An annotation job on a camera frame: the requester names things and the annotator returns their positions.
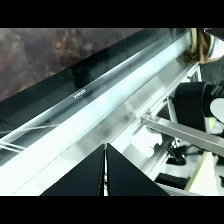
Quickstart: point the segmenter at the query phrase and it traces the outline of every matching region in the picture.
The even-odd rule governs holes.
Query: brown surface
[[[0,28],[0,101],[142,28]]]

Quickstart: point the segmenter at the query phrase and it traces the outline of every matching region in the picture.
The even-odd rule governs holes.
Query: black triangle
[[[104,164],[101,145],[41,196],[103,196]]]
[[[110,144],[106,157],[110,196],[169,196]]]

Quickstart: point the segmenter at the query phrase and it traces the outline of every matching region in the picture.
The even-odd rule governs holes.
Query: black triangular object
[[[109,196],[169,196],[110,144],[106,158]]]
[[[105,150],[94,150],[41,196],[103,196]]]

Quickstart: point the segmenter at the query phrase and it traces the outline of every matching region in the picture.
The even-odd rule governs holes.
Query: metal rail
[[[157,116],[152,117],[149,115],[143,117],[142,124],[224,157],[223,138]]]

